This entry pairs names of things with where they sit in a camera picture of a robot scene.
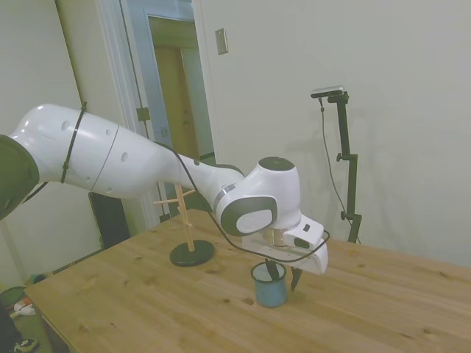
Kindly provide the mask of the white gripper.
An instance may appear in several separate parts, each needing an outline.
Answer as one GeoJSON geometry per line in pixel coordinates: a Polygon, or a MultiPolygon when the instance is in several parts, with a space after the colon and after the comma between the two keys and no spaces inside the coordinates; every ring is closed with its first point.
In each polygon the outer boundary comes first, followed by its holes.
{"type": "MultiPolygon", "coordinates": [[[[290,289],[295,291],[299,280],[302,276],[302,271],[307,271],[312,274],[325,273],[328,265],[328,251],[327,245],[323,239],[319,242],[319,249],[313,254],[311,249],[302,249],[295,246],[273,246],[266,243],[261,238],[243,238],[242,247],[261,254],[263,257],[271,257],[279,263],[291,266],[291,284],[290,289]]],[[[277,269],[277,263],[273,260],[265,260],[266,270],[272,282],[277,282],[280,279],[280,274],[277,269]]]]}

